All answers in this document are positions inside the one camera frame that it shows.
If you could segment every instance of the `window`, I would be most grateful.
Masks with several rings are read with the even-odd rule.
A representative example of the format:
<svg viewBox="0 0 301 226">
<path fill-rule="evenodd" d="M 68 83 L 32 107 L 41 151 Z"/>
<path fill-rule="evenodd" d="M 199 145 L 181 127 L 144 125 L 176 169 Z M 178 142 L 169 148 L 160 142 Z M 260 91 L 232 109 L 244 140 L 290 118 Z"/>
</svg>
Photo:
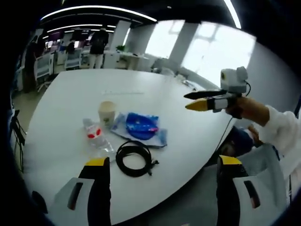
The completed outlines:
<svg viewBox="0 0 301 226">
<path fill-rule="evenodd" d="M 220 86 L 221 69 L 247 67 L 255 37 L 241 30 L 203 22 L 190 43 L 182 66 Z"/>
<path fill-rule="evenodd" d="M 123 46 L 126 44 L 126 42 L 127 42 L 127 38 L 128 38 L 128 34 L 130 33 L 130 28 L 127 30 L 127 33 L 126 33 L 126 36 L 125 36 L 125 38 L 124 38 L 124 40 L 123 40 Z"/>
<path fill-rule="evenodd" d="M 156 24 L 145 52 L 156 57 L 169 58 L 183 25 L 183 20 L 161 21 Z"/>
<path fill-rule="evenodd" d="M 79 41 L 74 42 L 74 47 L 77 48 L 79 46 Z"/>
</svg>

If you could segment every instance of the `person in black jacket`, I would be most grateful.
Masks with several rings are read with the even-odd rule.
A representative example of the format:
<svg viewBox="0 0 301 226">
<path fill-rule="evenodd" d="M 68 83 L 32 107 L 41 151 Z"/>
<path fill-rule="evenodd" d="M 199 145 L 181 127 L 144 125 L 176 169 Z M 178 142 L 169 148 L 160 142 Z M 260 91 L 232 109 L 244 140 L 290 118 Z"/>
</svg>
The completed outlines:
<svg viewBox="0 0 301 226">
<path fill-rule="evenodd" d="M 36 80 L 34 77 L 34 62 L 36 61 L 35 52 L 37 49 L 38 36 L 34 36 L 32 41 L 29 43 L 25 53 L 25 63 L 24 63 L 24 74 L 23 74 L 23 91 L 28 93 L 35 90 Z"/>
<path fill-rule="evenodd" d="M 99 69 L 103 63 L 103 52 L 105 46 L 108 44 L 109 34 L 106 32 L 105 28 L 100 29 L 100 31 L 95 32 L 91 38 L 91 49 L 89 56 L 90 69 Z"/>
</svg>

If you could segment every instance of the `human hand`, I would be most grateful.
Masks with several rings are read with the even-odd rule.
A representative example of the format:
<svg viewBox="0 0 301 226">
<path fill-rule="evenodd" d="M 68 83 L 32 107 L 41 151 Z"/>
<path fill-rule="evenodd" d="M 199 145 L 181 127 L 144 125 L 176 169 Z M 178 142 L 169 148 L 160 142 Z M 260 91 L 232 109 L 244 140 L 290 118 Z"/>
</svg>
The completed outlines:
<svg viewBox="0 0 301 226">
<path fill-rule="evenodd" d="M 251 98 L 239 97 L 234 106 L 226 109 L 226 113 L 231 114 L 238 107 L 242 109 L 241 117 L 244 119 L 249 119 L 263 127 L 269 121 L 269 109 Z"/>
</svg>

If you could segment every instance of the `person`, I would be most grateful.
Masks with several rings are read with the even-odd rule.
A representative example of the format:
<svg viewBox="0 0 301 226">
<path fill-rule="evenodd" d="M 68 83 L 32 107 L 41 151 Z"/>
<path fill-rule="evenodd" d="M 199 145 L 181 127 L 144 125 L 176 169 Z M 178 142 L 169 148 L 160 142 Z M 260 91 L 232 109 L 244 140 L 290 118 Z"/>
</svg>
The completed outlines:
<svg viewBox="0 0 301 226">
<path fill-rule="evenodd" d="M 235 106 L 226 109 L 226 113 L 231 114 L 237 107 L 242 109 L 242 118 L 255 122 L 258 139 L 273 145 L 284 156 L 280 159 L 280 167 L 286 181 L 291 177 L 294 197 L 301 185 L 301 111 L 296 117 L 293 112 L 281 113 L 271 106 L 241 97 Z"/>
<path fill-rule="evenodd" d="M 66 48 L 66 53 L 68 53 L 68 54 L 73 54 L 74 53 L 74 51 L 75 51 L 74 42 L 75 42 L 74 39 L 70 39 L 70 43 Z"/>
<path fill-rule="evenodd" d="M 26 49 L 24 74 L 22 77 L 24 93 L 28 93 L 36 88 L 36 80 L 34 77 L 34 63 L 36 61 L 35 52 L 37 48 L 37 39 L 38 36 L 34 36 Z"/>
<path fill-rule="evenodd" d="M 40 57 L 43 54 L 44 49 L 45 49 L 45 41 L 44 41 L 42 35 L 40 35 L 37 40 L 37 45 L 36 45 L 36 49 L 35 49 L 35 57 L 36 58 Z"/>
<path fill-rule="evenodd" d="M 94 66 L 99 69 L 103 64 L 103 52 L 105 46 L 108 44 L 109 34 L 105 28 L 101 28 L 100 31 L 95 32 L 91 38 L 91 49 L 89 55 L 90 69 Z"/>
</svg>

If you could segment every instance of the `black cable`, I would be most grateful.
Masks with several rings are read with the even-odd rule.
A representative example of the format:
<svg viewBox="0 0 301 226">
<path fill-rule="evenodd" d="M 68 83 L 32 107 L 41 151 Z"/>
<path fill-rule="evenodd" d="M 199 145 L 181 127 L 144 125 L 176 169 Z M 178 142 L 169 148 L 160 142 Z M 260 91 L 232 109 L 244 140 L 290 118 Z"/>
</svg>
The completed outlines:
<svg viewBox="0 0 301 226">
<path fill-rule="evenodd" d="M 214 152 L 217 151 L 219 145 L 221 144 L 221 141 L 222 141 L 222 139 L 223 139 L 223 137 L 224 137 L 224 135 L 225 135 L 225 133 L 226 133 L 226 131 L 227 131 L 227 128 L 228 128 L 228 126 L 230 125 L 230 122 L 231 122 L 232 119 L 233 119 L 233 117 L 230 118 L 230 120 L 229 120 L 229 122 L 228 122 L 228 124 L 227 124 L 227 126 L 226 126 L 226 129 L 225 129 L 224 133 L 222 134 L 222 137 L 221 137 L 220 141 L 218 142 L 218 145 L 216 146 L 216 149 L 215 149 Z"/>
<path fill-rule="evenodd" d="M 145 160 L 145 166 L 141 169 L 131 169 L 127 166 L 125 166 L 123 162 L 123 158 L 126 156 L 131 155 L 132 153 L 139 154 L 142 156 Z M 127 141 L 124 144 L 122 144 L 116 153 L 116 163 L 120 170 L 130 176 L 130 177 L 140 177 L 146 173 L 148 173 L 150 176 L 152 175 L 151 169 L 154 167 L 154 165 L 159 164 L 157 160 L 153 161 L 151 158 L 151 153 L 146 145 L 139 141 Z"/>
<path fill-rule="evenodd" d="M 250 83 L 249 83 L 249 82 L 247 82 L 247 81 L 246 81 L 246 83 L 247 83 L 247 85 L 248 85 L 248 86 L 249 86 L 249 88 L 250 88 L 250 89 L 249 89 L 249 91 L 248 91 L 248 93 L 246 94 L 246 97 L 247 97 L 247 96 L 250 94 L 250 92 L 251 92 L 251 85 L 250 85 Z"/>
</svg>

